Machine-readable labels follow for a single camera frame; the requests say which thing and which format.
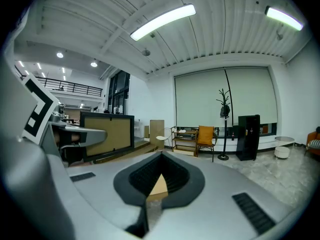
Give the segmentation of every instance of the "cushion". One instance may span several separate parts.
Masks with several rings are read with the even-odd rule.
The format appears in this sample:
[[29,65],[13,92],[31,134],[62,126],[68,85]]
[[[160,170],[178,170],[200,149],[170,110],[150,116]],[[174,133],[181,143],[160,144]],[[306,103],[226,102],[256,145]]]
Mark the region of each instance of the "cushion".
[[199,136],[198,143],[199,144],[212,144],[212,138],[214,136],[214,127],[213,126],[200,126],[199,125]]
[[319,139],[311,140],[308,146],[310,149],[320,150],[320,140]]

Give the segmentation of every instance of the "recessed ceiling light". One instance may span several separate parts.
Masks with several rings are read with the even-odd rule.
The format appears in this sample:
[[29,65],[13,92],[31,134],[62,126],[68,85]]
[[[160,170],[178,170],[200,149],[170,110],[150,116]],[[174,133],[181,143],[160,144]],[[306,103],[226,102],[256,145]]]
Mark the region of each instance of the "recessed ceiling light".
[[94,60],[93,62],[91,62],[90,64],[92,67],[96,68],[98,66],[98,64],[96,63],[96,61]]
[[156,30],[157,28],[162,27],[163,25],[166,25],[170,22],[182,19],[187,16],[195,15],[196,10],[195,7],[192,4],[186,4],[184,6],[181,6],[179,8],[173,9],[171,11],[168,11],[153,20],[147,22],[140,28],[138,28],[136,31],[134,31],[130,37],[138,41],[150,32]]
[[64,55],[62,54],[62,52],[58,52],[58,53],[56,54],[56,56],[57,56],[58,58],[63,58],[63,57],[64,57]]
[[289,16],[288,14],[279,11],[277,9],[274,9],[270,6],[267,6],[265,9],[265,15],[267,15],[268,17],[281,21],[285,24],[288,24],[289,26],[293,27],[296,30],[302,30],[302,28],[304,27],[304,25],[302,25],[299,21],[297,21],[296,19],[292,18],[291,16]]

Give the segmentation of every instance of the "brown sofa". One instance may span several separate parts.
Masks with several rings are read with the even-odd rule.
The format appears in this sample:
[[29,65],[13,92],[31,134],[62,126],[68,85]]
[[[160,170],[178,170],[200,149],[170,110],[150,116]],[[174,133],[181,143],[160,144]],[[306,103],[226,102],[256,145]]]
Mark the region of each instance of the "brown sofa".
[[[310,141],[313,141],[313,140],[320,140],[320,133],[319,133],[319,128],[317,128],[317,131],[314,131],[314,132],[311,132],[308,134],[308,138],[306,140],[306,146],[308,146],[308,143]],[[316,155],[320,155],[320,149],[308,149],[309,152],[313,153],[313,154],[316,154]]]

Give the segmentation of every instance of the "wooden shelf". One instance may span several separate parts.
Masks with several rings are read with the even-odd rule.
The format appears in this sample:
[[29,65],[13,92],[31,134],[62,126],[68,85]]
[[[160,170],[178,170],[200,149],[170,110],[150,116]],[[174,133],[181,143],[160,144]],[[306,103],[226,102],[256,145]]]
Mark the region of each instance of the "wooden shelf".
[[175,142],[192,142],[192,143],[194,143],[194,142],[196,142],[196,139],[195,138],[194,139],[187,139],[187,138],[175,137],[175,138],[173,138],[173,141],[175,141]]
[[185,132],[175,132],[175,134],[196,134],[197,131],[196,130],[186,130]]
[[194,152],[196,150],[196,147],[194,147],[194,146],[184,146],[184,145],[175,145],[173,147],[173,149],[174,150]]
[[[198,157],[198,131],[197,130],[186,130],[185,132],[174,132],[177,126],[171,128],[171,140],[175,142],[175,146],[172,147],[172,151],[184,155],[191,155]],[[185,137],[185,135],[194,135],[194,138]],[[179,145],[177,142],[194,143],[194,146]]]

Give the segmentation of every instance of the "black cabinet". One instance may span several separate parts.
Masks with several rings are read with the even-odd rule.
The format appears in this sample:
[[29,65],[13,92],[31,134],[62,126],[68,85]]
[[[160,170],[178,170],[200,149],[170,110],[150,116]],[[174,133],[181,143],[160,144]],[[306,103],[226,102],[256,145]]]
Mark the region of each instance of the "black cabinet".
[[260,136],[260,115],[239,116],[236,156],[240,161],[256,160]]

